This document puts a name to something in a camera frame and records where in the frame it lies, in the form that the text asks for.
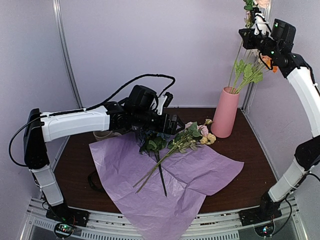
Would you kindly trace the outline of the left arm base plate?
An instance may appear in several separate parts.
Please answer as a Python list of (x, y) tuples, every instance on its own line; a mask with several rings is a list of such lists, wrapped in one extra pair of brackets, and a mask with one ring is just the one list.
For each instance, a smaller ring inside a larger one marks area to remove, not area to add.
[(86, 227), (90, 213), (86, 210), (70, 208), (65, 205), (49, 207), (46, 217), (51, 220), (67, 223), (73, 226)]

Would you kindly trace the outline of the purple tissue paper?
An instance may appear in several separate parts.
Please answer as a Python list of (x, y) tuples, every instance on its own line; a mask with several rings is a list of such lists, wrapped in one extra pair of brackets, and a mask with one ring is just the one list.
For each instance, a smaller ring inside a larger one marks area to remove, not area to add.
[(225, 188), (244, 163), (209, 146), (165, 158), (141, 154), (133, 133), (91, 143), (101, 184), (120, 212), (146, 240), (177, 240), (205, 198)]

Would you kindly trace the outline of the peach rose stem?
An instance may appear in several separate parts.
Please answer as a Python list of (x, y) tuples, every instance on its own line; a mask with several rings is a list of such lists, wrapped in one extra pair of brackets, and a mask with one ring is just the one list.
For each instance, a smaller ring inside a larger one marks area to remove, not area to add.
[[(258, 33), (262, 33), (267, 37), (272, 33), (272, 30), (269, 26), (269, 21), (266, 20), (264, 12), (261, 11), (261, 9), (267, 9), (270, 5), (269, 0), (246, 0), (244, 5), (245, 10), (245, 28), (244, 29), (255, 29), (255, 35)], [(243, 49), (243, 41), (240, 43), (238, 53), (241, 52)], [(259, 59), (262, 59), (262, 53), (259, 52), (258, 57)], [(231, 87), (231, 85), (234, 82), (235, 73), (234, 73), (234, 67), (235, 67), (235, 61), (233, 63), (233, 67), (230, 73), (230, 78), (228, 82), (228, 87)]]

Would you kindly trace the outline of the white floral mug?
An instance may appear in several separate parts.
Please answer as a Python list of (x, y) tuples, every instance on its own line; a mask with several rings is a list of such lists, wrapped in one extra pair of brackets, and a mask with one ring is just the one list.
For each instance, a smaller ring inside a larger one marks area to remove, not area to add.
[(119, 137), (122, 134), (119, 132), (113, 132), (113, 131), (94, 131), (93, 136), (96, 139), (96, 141), (102, 141), (109, 138)]

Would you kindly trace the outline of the left aluminium frame post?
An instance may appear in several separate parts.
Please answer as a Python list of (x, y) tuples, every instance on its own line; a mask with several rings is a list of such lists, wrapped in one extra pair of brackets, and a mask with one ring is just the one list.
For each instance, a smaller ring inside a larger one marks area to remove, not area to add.
[(64, 23), (63, 23), (63, 16), (62, 16), (62, 11), (61, 11), (61, 1), (60, 0), (53, 0), (52, 1), (52, 6), (53, 6), (53, 13), (56, 21), (56, 26), (58, 30), (58, 35), (60, 39), (60, 45), (62, 49), (62, 54), (63, 54), (63, 59), (64, 59), (64, 64), (66, 68), (66, 73), (68, 76), (68, 80), (71, 86), (71, 91), (72, 94), (75, 98), (75, 102), (77, 104), (78, 108), (83, 107), (83, 103), (80, 97), (80, 93), (78, 90), (78, 86), (75, 80), (75, 75), (71, 63), (71, 58), (68, 50), (68, 44), (67, 44), (67, 39), (66, 39), (66, 34), (65, 34), (65, 28), (64, 28)]

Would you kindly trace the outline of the black printed ribbon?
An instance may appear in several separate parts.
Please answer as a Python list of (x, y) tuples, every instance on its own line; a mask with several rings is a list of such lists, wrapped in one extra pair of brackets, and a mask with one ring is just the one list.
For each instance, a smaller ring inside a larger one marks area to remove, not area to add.
[(106, 194), (106, 191), (103, 187), (98, 187), (94, 181), (93, 181), (93, 177), (94, 176), (98, 176), (98, 171), (97, 170), (94, 170), (93, 172), (91, 172), (88, 176), (87, 176), (87, 181), (88, 181), (88, 184), (90, 186), (90, 188), (96, 192), (100, 192), (100, 193), (104, 193)]

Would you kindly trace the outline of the pink cylindrical vase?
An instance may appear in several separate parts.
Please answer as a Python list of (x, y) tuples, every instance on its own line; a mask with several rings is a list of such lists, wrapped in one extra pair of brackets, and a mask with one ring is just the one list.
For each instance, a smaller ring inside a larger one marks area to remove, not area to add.
[(211, 132), (218, 138), (228, 138), (233, 130), (240, 94), (234, 87), (224, 87), (216, 107)]

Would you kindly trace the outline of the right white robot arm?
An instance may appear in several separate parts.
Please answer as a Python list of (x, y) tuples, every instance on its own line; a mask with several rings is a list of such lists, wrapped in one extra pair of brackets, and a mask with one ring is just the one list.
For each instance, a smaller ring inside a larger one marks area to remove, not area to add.
[(283, 77), (288, 80), (298, 95), (307, 115), (312, 139), (300, 144), (294, 154), (293, 162), (280, 178), (261, 197), (256, 210), (259, 220), (268, 220), (279, 208), (286, 196), (300, 184), (306, 175), (320, 162), (320, 91), (311, 66), (303, 57), (292, 52), (296, 28), (277, 20), (271, 35), (255, 34), (255, 30), (240, 29), (243, 47), (271, 58)]

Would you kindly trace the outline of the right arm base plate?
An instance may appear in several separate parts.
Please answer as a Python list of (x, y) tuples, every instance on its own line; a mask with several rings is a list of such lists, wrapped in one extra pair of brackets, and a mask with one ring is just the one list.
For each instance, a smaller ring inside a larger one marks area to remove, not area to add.
[(282, 216), (282, 212), (279, 209), (267, 212), (262, 211), (259, 206), (241, 210), (238, 214), (243, 227), (271, 221)]

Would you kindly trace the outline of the blue hydrangea flower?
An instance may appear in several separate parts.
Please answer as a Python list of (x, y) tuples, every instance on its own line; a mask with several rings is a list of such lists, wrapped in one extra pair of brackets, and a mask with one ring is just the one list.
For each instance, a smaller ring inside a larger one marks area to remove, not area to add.
[(149, 157), (153, 154), (158, 163), (161, 159), (160, 150), (167, 146), (165, 135), (152, 130), (141, 130), (138, 133), (138, 139), (140, 141), (139, 153), (146, 153)]

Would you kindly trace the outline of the fuzzy green orange flower stem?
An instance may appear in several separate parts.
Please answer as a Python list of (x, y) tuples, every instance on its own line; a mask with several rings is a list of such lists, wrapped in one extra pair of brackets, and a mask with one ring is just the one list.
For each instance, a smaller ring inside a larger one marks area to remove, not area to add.
[(258, 68), (257, 80), (256, 82), (251, 83), (257, 84), (261, 82), (264, 78), (264, 72), (266, 71), (272, 71), (273, 73), (276, 73), (278, 71), (278, 67), (274, 65), (272, 59), (268, 56), (262, 56), (261, 59), (255, 61), (255, 64)]

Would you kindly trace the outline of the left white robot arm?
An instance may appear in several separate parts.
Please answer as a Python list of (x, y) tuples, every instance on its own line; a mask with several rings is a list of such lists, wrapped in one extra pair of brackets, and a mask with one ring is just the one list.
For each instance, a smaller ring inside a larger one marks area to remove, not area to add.
[(94, 109), (76, 109), (68, 112), (30, 112), (28, 126), (23, 136), (24, 162), (31, 170), (46, 197), (49, 209), (61, 222), (72, 218), (62, 191), (56, 181), (47, 155), (46, 143), (66, 136), (87, 132), (115, 131), (133, 127), (174, 135), (184, 129), (184, 123), (177, 115), (163, 112), (163, 106), (156, 109), (108, 102)]

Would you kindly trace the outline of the pink and yellow roses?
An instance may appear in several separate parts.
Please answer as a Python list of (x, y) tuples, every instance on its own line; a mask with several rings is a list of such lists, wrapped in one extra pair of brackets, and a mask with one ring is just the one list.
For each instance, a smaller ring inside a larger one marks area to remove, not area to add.
[(140, 180), (133, 186), (139, 187), (137, 193), (146, 185), (156, 170), (162, 171), (161, 164), (174, 154), (186, 154), (187, 150), (197, 151), (204, 145), (212, 145), (216, 141), (216, 136), (209, 132), (208, 125), (212, 124), (212, 120), (206, 119), (204, 124), (198, 125), (197, 122), (188, 122), (183, 130), (170, 138), (165, 136), (166, 147), (159, 151), (160, 161), (156, 162)]

